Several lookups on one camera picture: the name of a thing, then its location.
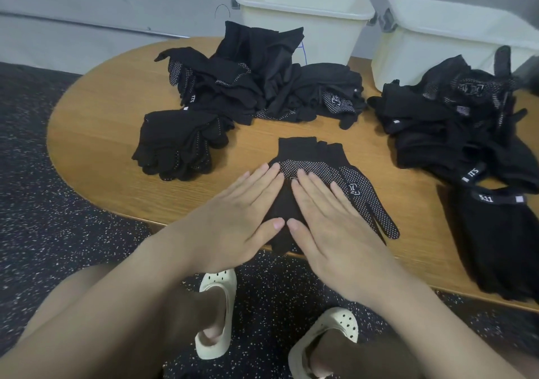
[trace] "person's right hand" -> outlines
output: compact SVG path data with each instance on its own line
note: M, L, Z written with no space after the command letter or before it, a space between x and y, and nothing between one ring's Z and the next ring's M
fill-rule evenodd
M298 180L292 181L292 190L309 228L290 219L294 240L322 282L377 311L383 298L413 280L411 275L335 182L329 190L314 173L301 169Z

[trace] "hand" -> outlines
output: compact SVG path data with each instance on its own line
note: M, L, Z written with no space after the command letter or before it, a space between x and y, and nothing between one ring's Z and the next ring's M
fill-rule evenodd
M284 176L278 163L246 172L225 191L148 240L154 264L177 278L217 273L250 260L285 225L282 218L262 223Z
M383 298L410 280L380 237L340 187L331 190L314 174L298 170L292 191L309 229L290 219L288 228L314 273L328 287L375 312Z

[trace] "foot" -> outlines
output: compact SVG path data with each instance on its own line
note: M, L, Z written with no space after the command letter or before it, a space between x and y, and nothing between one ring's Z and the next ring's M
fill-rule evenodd
M344 341L349 342L340 330L328 329L305 350L309 369L314 376L326 377L333 374L329 361L332 355L339 353L339 346Z
M226 316L226 295L223 289L218 286L209 288L206 293L212 296L217 310L213 323L200 333L200 341L206 346L211 346L215 345L223 334Z

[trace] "white slipper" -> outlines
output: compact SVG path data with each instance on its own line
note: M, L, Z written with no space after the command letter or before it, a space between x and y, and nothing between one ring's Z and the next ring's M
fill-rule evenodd
M217 274L206 274L200 283L199 292L206 291L211 287L220 287L226 295L225 327L219 336L217 343L206 346L200 341L200 332L195 336L195 347L200 359L215 359L226 354L230 347L232 335L232 311L234 310L234 299L236 298L236 273L234 269L221 271Z
M328 309L288 353L288 366L294 379L312 379L316 377L308 367L305 350L317 337L329 329L338 329L350 341L357 343L358 328L354 314L345 308L335 307Z

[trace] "person's left hand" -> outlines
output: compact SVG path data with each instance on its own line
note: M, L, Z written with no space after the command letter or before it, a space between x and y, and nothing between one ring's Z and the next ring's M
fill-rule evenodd
M153 264L172 278L217 273L250 260L285 225L282 218L264 223L284 176L278 163L246 172L226 190L143 243Z

